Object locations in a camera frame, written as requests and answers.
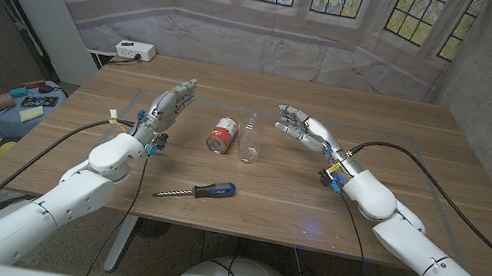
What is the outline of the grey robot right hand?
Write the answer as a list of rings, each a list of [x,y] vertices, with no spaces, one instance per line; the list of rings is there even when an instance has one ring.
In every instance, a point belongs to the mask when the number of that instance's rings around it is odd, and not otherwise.
[[[362,172],[360,166],[352,161],[350,154],[343,150],[339,141],[319,120],[286,104],[279,105],[279,111],[281,120],[275,123],[275,128],[307,149],[326,155],[330,167],[320,172],[321,182],[341,194],[345,184]]]

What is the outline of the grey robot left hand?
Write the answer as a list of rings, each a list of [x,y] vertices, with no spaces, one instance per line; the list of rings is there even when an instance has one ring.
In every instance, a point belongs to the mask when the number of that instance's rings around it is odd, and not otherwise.
[[[131,135],[147,146],[159,134],[169,129],[194,100],[197,80],[192,79],[166,90],[155,98],[145,115],[138,120]]]

